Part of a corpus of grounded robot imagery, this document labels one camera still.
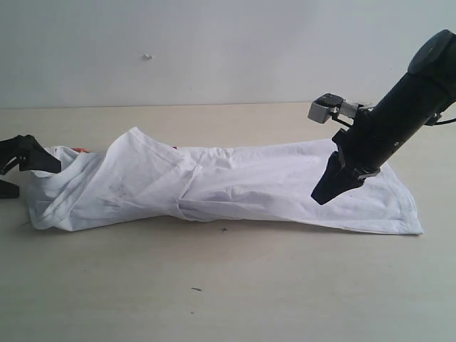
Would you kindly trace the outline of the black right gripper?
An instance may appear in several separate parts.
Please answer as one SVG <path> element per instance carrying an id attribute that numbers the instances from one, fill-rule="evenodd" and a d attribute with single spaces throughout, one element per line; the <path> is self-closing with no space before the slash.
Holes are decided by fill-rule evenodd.
<path id="1" fill-rule="evenodd" d="M 311 198 L 324 205 L 359 188 L 424 125 L 424 110 L 415 106 L 376 106 L 356 115 L 353 125 L 332 138 L 337 146 Z"/>

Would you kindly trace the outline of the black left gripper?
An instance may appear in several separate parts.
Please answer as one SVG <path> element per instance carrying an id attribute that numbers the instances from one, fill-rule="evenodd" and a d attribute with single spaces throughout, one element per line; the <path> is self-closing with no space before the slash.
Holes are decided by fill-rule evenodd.
<path id="1" fill-rule="evenodd" d="M 47 152 L 32 135 L 17 135 L 1 141 L 1 174 L 6 175 L 19 165 L 20 171 L 44 171 L 57 174 L 61 161 Z M 19 186 L 0 180 L 0 199 L 19 198 Z"/>

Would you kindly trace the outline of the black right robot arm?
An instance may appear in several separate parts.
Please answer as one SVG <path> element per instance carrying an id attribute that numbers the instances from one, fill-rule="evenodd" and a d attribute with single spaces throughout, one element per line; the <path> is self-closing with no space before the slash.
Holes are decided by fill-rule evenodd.
<path id="1" fill-rule="evenodd" d="M 344 123 L 332 138 L 326 170 L 311 198 L 320 205 L 361 187 L 422 126 L 442 125 L 441 114 L 455 103 L 455 34 L 443 29 L 413 56 L 405 75 L 372 108 L 326 93 L 310 107 L 310 120 Z"/>

